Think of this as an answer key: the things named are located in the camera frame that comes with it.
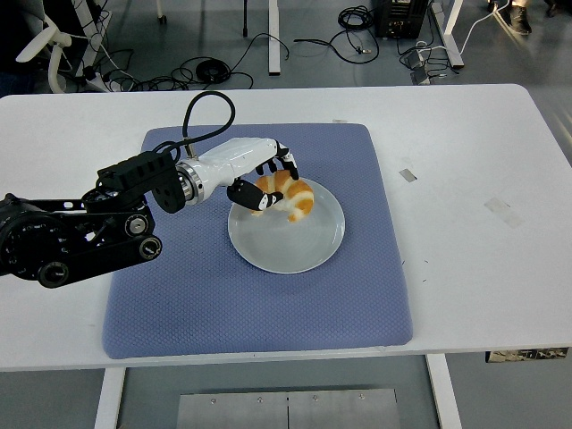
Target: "white robot forearm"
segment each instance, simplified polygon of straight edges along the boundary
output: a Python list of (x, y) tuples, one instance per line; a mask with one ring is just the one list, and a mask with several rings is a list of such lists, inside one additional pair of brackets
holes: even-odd
[(187, 204), (198, 204), (208, 199), (218, 186), (226, 186), (232, 201), (253, 210), (268, 208), (282, 199), (282, 194), (267, 195), (240, 176), (254, 170), (262, 174), (264, 164), (275, 171), (274, 158), (290, 170), (294, 179), (298, 178), (294, 157), (274, 139), (230, 139), (201, 156), (180, 161), (177, 171)]

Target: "white tape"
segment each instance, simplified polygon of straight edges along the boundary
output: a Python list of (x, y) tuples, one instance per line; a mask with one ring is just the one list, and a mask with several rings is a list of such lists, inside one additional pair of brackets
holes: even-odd
[(417, 177), (413, 174), (409, 169), (401, 170), (400, 174), (403, 176), (403, 179), (411, 183), (412, 181), (416, 181)]
[(507, 203), (496, 197), (489, 199), (484, 203), (484, 206), (497, 215), (510, 228), (517, 228), (523, 222)]

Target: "metal bolt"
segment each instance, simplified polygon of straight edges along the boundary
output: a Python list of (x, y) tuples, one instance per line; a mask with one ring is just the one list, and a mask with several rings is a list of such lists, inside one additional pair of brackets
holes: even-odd
[(131, 231), (132, 234), (141, 234), (145, 231), (145, 228), (145, 221), (140, 218), (133, 219), (129, 224), (129, 231)]

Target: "black box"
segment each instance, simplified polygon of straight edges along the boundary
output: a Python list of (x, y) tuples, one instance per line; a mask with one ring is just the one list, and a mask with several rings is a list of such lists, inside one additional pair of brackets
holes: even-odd
[(375, 0), (374, 25), (378, 38), (417, 38), (428, 0)]

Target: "gray floor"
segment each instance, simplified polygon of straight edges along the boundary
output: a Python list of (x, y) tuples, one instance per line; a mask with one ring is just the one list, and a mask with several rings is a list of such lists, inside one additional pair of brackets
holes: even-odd
[[(253, 37), (267, 31), (267, 2), (250, 0), (248, 3), (249, 35)], [(341, 0), (280, 2), (281, 40), (290, 49), (289, 60), (282, 61), (281, 76), (268, 76), (265, 38), (253, 43), (236, 71), (249, 73), (254, 80), (253, 88), (411, 85), (409, 70), (399, 63), (395, 40), (378, 39), (379, 57), (366, 65), (344, 63), (324, 46), (292, 41), (294, 38), (329, 39), (339, 30), (338, 12), (352, 5), (355, 4)], [(485, 16), (485, 6), (484, 0), (466, 0), (463, 4), (454, 31), (459, 47), (472, 23)], [(113, 12), (108, 50), (134, 49), (129, 73), (138, 80), (168, 75), (186, 60), (200, 55), (213, 56), (233, 66), (247, 49), (250, 39), (241, 36), (242, 2), (163, 0), (163, 7), (167, 25), (157, 23), (153, 0), (109, 0), (107, 3), (106, 8)], [(533, 33), (528, 37), (512, 35), (495, 17), (477, 24), (463, 54), (466, 67), (459, 74), (439, 71), (447, 76), (435, 78), (432, 83), (524, 86), (571, 161), (572, 17), (561, 14), (547, 19), (544, 11), (542, 1), (530, 5)], [(368, 36), (362, 34), (360, 38), (361, 46), (374, 49)], [(419, 39), (431, 40), (427, 20)], [(343, 38), (336, 46), (352, 60), (366, 58), (353, 53)], [(401, 51), (411, 46), (412, 41), (400, 42)], [(438, 50), (433, 55), (443, 58)], [(115, 55), (114, 59), (120, 66), (127, 61), (122, 54)], [(189, 63), (190, 69), (194, 70), (196, 64)], [(248, 88), (249, 84), (246, 76), (235, 75), (211, 88)], [(69, 89), (75, 90), (71, 82)], [(44, 91), (47, 91), (46, 85), (40, 80), (37, 92)], [(478, 112), (471, 114), (478, 120)], [(498, 112), (498, 120), (502, 122), (505, 115), (511, 114), (514, 113)], [(463, 426), (570, 427), (572, 366), (569, 360), (486, 365), (483, 354), (448, 356)], [(412, 358), (264, 364), (258, 369), (245, 365), (132, 370), (126, 382), (122, 422), (125, 428), (175, 427), (174, 404), (177, 394), (183, 392), (362, 384), (398, 390), (398, 399), (402, 398), (400, 406), (406, 407), (400, 408), (402, 427), (435, 427), (434, 411), (429, 411), (432, 404), (426, 396), (426, 374), (418, 369), (422, 367), (422, 363)], [(0, 426), (91, 427), (101, 376), (101, 371), (0, 374)]]

